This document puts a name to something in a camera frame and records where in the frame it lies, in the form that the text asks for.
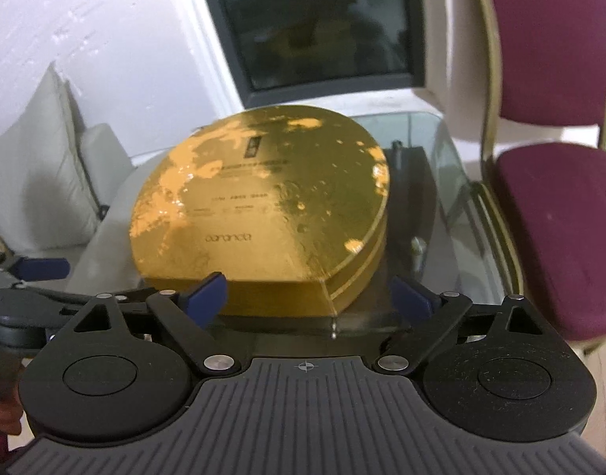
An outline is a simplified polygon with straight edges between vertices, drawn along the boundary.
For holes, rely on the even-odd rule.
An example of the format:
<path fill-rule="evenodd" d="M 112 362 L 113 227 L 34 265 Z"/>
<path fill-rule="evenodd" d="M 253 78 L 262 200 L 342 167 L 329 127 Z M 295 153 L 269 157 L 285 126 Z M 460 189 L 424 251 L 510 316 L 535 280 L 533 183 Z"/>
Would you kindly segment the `gold round gift box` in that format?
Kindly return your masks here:
<path fill-rule="evenodd" d="M 333 310 L 330 312 L 332 316 L 344 312 L 372 281 L 383 258 L 386 241 L 387 226 L 383 225 L 376 237 L 368 242 L 363 250 L 327 283 L 332 301 Z"/>

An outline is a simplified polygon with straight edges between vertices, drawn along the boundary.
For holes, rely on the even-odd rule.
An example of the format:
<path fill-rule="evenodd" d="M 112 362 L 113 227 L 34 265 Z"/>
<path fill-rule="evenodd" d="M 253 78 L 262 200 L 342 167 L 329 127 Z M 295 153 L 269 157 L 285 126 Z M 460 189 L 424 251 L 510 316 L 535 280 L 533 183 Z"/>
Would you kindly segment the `purple gold chair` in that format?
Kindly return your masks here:
<path fill-rule="evenodd" d="M 606 0 L 479 0 L 481 175 L 514 288 L 575 348 L 606 342 Z"/>

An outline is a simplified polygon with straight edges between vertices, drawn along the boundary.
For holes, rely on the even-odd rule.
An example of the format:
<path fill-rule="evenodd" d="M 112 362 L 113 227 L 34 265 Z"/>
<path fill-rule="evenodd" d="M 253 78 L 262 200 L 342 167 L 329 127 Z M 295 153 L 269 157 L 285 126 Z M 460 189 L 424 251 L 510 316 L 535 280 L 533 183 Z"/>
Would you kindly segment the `small grey cushion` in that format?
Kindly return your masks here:
<path fill-rule="evenodd" d="M 128 154 L 105 123 L 80 134 L 79 153 L 97 204 L 109 207 L 119 187 L 134 170 Z"/>

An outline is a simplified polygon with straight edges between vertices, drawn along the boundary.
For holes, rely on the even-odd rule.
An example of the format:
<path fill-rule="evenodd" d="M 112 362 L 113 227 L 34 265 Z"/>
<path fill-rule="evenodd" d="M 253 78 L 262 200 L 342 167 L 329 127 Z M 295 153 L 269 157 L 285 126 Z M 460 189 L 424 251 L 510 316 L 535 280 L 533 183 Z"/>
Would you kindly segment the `gold round box lid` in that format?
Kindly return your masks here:
<path fill-rule="evenodd" d="M 356 121 L 305 105 L 246 110 L 154 168 L 131 254 L 157 289 L 220 272 L 229 316 L 332 316 L 327 283 L 387 226 L 389 192 L 383 149 Z"/>

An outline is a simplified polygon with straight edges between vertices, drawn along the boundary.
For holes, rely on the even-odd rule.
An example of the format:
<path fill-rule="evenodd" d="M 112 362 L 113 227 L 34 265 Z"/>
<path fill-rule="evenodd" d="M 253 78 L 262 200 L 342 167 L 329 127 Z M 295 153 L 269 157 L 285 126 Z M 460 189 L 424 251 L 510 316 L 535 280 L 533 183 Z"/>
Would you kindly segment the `dark framed window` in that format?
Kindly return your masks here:
<path fill-rule="evenodd" d="M 246 108 L 425 83 L 423 0 L 206 0 Z"/>

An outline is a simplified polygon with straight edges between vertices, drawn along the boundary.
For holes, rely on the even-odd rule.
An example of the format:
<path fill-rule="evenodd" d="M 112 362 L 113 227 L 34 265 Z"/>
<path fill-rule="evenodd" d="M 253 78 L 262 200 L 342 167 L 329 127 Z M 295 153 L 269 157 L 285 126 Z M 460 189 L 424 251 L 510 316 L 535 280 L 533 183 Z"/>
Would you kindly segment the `large grey cushion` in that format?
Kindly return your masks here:
<path fill-rule="evenodd" d="M 15 252 L 84 245 L 98 213 L 68 92 L 50 66 L 18 121 L 0 135 L 0 238 Z"/>

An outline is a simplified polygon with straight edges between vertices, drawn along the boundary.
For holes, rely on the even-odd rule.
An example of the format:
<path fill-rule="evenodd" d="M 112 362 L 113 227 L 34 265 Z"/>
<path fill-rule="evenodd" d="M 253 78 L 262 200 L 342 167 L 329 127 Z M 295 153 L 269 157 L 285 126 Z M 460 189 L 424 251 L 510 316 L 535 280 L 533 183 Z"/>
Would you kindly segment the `glass side table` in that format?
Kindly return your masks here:
<path fill-rule="evenodd" d="M 387 245 L 371 282 L 335 317 L 261 321 L 219 316 L 211 333 L 291 333 L 332 340 L 390 333 L 402 324 L 391 302 L 396 277 L 416 280 L 435 293 L 455 289 L 476 304 L 502 302 L 507 284 L 445 119 L 405 112 L 356 120 L 383 149 L 391 174 Z"/>

